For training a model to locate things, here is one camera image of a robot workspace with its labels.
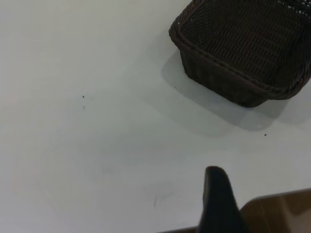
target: white table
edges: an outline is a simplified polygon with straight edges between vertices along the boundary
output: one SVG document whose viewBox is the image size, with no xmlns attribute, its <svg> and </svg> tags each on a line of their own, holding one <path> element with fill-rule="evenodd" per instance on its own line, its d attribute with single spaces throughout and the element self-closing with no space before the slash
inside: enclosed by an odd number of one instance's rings
<svg viewBox="0 0 311 233">
<path fill-rule="evenodd" d="M 311 86 L 248 110 L 188 79 L 188 3 L 1 1 L 0 232 L 194 226 L 210 165 L 240 207 L 311 187 Z"/>
</svg>

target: dark brown wicker basket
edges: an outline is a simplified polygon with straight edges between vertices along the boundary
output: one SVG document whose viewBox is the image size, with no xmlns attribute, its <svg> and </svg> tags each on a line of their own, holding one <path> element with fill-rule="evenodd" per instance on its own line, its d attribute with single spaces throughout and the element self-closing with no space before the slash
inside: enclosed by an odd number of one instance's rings
<svg viewBox="0 0 311 233">
<path fill-rule="evenodd" d="M 170 28 L 185 73 L 256 107 L 296 95 L 311 75 L 311 0 L 193 0 Z"/>
</svg>

